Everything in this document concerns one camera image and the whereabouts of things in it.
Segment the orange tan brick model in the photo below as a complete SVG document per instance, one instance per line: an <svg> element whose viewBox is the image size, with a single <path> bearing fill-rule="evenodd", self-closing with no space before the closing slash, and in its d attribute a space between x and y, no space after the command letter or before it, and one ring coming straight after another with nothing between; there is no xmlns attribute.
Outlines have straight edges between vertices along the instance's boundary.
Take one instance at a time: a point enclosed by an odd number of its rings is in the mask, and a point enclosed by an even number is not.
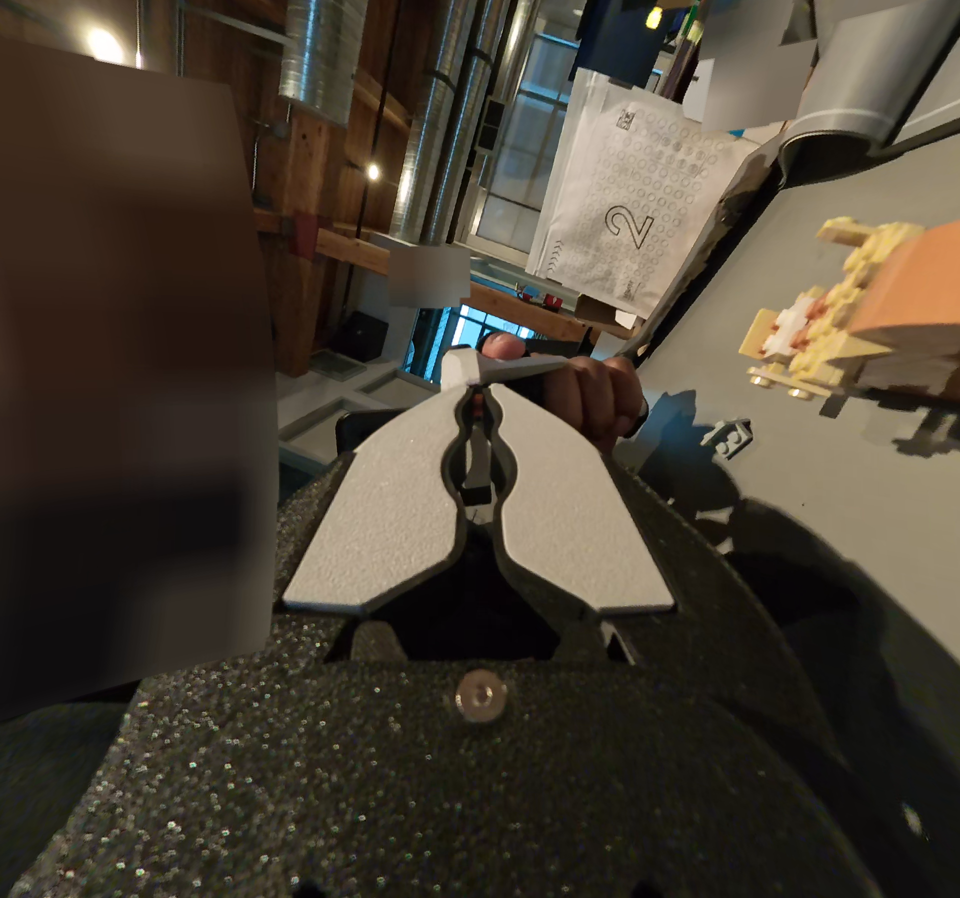
<svg viewBox="0 0 960 898"><path fill-rule="evenodd" d="M957 405L958 222L836 217L817 237L849 249L843 277L757 312L739 349L750 382L806 401L889 392Z"/></svg>

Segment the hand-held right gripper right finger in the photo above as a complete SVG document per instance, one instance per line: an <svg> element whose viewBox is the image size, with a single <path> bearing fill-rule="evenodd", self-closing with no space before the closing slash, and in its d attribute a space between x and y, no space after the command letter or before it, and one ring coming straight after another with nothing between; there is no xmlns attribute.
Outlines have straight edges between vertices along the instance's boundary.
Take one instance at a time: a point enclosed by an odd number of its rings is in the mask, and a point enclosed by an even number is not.
<svg viewBox="0 0 960 898"><path fill-rule="evenodd" d="M601 452L569 424L505 384L489 389L496 442L512 458L500 530L516 565L601 615L675 604Z"/></svg>

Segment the brown cardboard box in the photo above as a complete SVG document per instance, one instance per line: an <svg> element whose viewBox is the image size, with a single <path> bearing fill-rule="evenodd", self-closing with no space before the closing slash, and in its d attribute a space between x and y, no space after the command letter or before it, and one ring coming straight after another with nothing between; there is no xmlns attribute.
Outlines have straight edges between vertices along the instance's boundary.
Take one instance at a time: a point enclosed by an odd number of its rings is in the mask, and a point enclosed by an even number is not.
<svg viewBox="0 0 960 898"><path fill-rule="evenodd" d="M759 194L772 171L782 140L783 133L776 133L755 148L741 164L704 225L690 254L680 266L677 276L647 319L637 319L633 325L626 327L616 322L615 309L611 305L586 295L578 299L574 318L586 328L583 342L591 344L592 347L600 342L612 353L623 351L627 347L642 350L649 343L681 295L705 270L719 244L733 231Z"/></svg>

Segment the grey instruction booklet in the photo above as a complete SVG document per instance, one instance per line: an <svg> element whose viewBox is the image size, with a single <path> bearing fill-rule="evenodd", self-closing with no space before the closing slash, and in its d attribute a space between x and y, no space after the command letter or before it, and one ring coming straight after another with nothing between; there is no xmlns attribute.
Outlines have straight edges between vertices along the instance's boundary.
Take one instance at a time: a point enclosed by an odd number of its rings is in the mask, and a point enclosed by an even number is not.
<svg viewBox="0 0 960 898"><path fill-rule="evenodd" d="M959 0L841 19L821 49L779 147L784 189L868 170L894 146L958 46Z"/></svg>

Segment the dark partition panel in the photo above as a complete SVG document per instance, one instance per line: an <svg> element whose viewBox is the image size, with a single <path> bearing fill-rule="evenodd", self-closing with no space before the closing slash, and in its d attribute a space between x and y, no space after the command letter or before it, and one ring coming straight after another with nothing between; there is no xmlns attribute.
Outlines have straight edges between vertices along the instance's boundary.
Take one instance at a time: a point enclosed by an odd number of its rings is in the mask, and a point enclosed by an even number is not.
<svg viewBox="0 0 960 898"><path fill-rule="evenodd" d="M662 46L679 30L686 9L667 9L656 28L647 20L657 0L587 0L577 30L573 70L598 72L625 85L645 88Z"/></svg>

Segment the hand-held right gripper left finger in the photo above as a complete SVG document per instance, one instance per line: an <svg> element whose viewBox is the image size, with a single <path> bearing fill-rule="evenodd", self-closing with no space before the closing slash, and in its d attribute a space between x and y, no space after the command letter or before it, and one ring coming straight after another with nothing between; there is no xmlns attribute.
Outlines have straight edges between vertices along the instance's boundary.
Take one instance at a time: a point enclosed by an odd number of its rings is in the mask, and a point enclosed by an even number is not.
<svg viewBox="0 0 960 898"><path fill-rule="evenodd" d="M449 461L467 439L466 401L466 385L443 390L346 456L284 605L368 616L461 555L465 513Z"/></svg>

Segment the large silver spiral duct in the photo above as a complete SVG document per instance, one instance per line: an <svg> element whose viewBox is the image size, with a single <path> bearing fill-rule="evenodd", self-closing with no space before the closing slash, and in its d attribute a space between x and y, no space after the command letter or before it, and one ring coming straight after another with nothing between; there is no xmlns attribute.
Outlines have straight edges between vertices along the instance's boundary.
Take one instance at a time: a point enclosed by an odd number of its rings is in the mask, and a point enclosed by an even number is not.
<svg viewBox="0 0 960 898"><path fill-rule="evenodd" d="M288 0L279 95L347 128L369 0Z"/></svg>

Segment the black wall speaker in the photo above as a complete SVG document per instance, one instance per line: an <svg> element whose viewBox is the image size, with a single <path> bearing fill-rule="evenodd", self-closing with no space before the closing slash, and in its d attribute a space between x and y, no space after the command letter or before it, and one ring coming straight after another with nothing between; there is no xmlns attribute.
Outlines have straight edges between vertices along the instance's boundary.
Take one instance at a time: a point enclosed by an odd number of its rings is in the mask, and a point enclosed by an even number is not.
<svg viewBox="0 0 960 898"><path fill-rule="evenodd" d="M329 341L329 350L367 364L381 358L388 332L388 322L356 310L337 328Z"/></svg>

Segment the white circle print paper bag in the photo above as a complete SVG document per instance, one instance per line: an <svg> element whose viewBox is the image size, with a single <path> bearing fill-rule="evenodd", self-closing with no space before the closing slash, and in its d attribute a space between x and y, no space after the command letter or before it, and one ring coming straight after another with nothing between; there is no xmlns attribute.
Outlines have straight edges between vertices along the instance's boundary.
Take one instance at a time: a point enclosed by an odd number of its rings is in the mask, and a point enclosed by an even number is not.
<svg viewBox="0 0 960 898"><path fill-rule="evenodd" d="M526 269L649 319L765 158L678 103L580 68Z"/></svg>

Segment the slim silver spiral duct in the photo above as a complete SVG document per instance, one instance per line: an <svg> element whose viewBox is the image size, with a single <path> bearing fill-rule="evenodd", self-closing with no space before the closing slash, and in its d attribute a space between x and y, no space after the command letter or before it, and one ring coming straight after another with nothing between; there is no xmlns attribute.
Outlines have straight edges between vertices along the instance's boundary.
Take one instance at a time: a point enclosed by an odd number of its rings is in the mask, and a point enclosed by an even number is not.
<svg viewBox="0 0 960 898"><path fill-rule="evenodd" d="M542 0L479 0L453 105L441 132L440 157L420 242L448 242L459 218L464 175L471 156L481 156L482 132L490 110L499 111L498 131L515 97L532 46Z"/></svg>
<svg viewBox="0 0 960 898"><path fill-rule="evenodd" d="M407 244L422 237L477 1L437 0L390 222L390 235Z"/></svg>

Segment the small pale grey brick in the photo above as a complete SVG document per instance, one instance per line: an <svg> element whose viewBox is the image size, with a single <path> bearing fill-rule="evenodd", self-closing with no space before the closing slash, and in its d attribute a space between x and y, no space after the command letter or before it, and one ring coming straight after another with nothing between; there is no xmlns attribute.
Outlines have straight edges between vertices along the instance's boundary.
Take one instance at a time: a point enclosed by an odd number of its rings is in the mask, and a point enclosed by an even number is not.
<svg viewBox="0 0 960 898"><path fill-rule="evenodd" d="M751 421L735 419L721 421L702 437L700 445L712 450L723 460L731 460L753 441Z"/></svg>

